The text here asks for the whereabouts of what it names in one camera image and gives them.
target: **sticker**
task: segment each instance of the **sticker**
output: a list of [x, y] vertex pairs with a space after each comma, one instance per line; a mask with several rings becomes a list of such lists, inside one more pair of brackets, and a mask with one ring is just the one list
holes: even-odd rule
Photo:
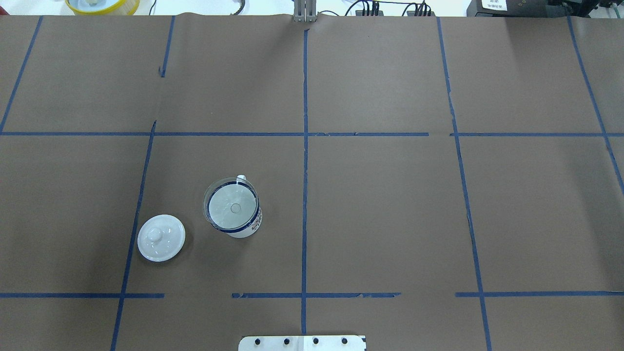
[[507, 0], [481, 0], [481, 5], [484, 9], [506, 11]]

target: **gray tabletop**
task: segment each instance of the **gray tabletop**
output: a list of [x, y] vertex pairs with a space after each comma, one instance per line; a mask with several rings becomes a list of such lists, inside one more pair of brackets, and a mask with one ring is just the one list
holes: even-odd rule
[[[1, 348], [624, 349], [623, 32], [0, 16]], [[245, 239], [202, 214], [237, 174]], [[187, 231], [162, 263], [158, 214]]]

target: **gray metal bracket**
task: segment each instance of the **gray metal bracket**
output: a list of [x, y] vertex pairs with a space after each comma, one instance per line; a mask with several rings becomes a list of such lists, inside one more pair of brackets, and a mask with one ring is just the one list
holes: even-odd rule
[[316, 0], [295, 0], [295, 22], [316, 22]]

